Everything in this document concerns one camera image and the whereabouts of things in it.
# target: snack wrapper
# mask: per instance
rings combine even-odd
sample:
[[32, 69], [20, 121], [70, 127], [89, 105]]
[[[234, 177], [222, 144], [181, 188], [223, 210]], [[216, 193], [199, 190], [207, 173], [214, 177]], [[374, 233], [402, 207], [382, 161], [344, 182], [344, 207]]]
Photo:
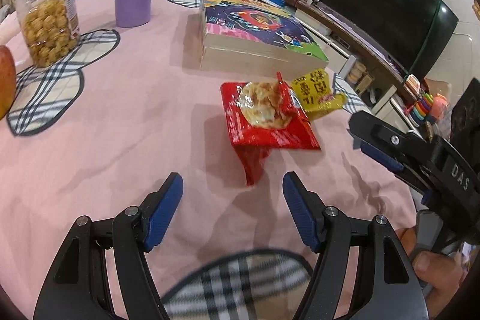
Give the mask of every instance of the snack wrapper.
[[295, 79], [292, 89], [310, 121], [341, 109], [347, 102], [344, 93], [332, 94], [328, 74], [322, 69], [316, 69]]
[[297, 96], [277, 82], [227, 82], [220, 87], [230, 142], [245, 169], [247, 185], [262, 176], [272, 148], [320, 150]]

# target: yellow snack package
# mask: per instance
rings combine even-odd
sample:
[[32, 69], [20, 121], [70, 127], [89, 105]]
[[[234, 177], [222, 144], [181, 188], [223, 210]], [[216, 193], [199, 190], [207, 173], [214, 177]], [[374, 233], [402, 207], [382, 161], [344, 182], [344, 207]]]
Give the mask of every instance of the yellow snack package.
[[295, 79], [291, 86], [310, 121], [341, 109], [347, 101], [343, 93], [332, 94], [328, 74], [322, 69]]

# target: human hand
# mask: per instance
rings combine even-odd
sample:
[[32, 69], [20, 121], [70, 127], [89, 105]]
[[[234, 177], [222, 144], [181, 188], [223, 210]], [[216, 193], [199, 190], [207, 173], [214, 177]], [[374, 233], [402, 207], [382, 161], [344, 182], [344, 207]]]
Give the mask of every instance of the human hand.
[[[415, 227], [396, 232], [405, 252], [410, 256], [417, 242]], [[432, 291], [425, 298], [429, 317], [433, 319], [457, 292], [465, 277], [464, 271], [455, 259], [428, 251], [419, 253], [412, 263], [416, 275], [433, 286]]]

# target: red snack package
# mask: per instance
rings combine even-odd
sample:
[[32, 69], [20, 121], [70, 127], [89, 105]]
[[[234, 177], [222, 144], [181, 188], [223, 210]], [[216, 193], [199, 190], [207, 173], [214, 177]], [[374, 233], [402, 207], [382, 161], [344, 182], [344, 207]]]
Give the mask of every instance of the red snack package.
[[247, 185], [263, 173], [272, 148], [320, 150], [293, 90], [277, 82], [227, 82], [220, 87], [230, 142], [245, 169]]

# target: pink tablecloth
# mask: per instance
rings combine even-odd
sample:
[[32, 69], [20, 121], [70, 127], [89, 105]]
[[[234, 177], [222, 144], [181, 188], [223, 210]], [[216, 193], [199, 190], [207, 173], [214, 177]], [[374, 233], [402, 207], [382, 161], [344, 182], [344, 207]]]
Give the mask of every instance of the pink tablecloth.
[[[115, 28], [113, 0], [78, 0], [77, 8], [83, 32]], [[352, 149], [344, 110], [313, 123], [321, 152], [273, 151], [260, 183], [246, 187], [218, 89], [255, 76], [199, 70], [196, 9], [152, 0], [150, 23], [117, 31], [118, 47], [82, 70], [82, 94], [52, 127], [14, 137], [0, 122], [0, 283], [27, 317], [75, 219], [106, 219], [138, 205], [172, 171], [183, 176], [183, 199], [162, 245], [147, 255], [160, 295], [241, 250], [284, 248], [313, 264], [281, 192], [286, 171], [349, 216], [381, 213], [395, 229], [414, 225], [407, 186]], [[21, 36], [8, 46], [25, 68]], [[352, 263], [346, 293], [354, 270]], [[112, 254], [109, 276], [116, 310], [125, 316]]]

